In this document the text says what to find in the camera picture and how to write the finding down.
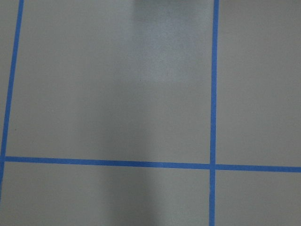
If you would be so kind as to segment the brown paper table cover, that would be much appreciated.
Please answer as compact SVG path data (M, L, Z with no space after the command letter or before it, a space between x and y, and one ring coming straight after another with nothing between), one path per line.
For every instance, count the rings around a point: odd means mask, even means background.
M3 226L209 225L212 0L26 0ZM222 0L216 163L301 164L301 3Z

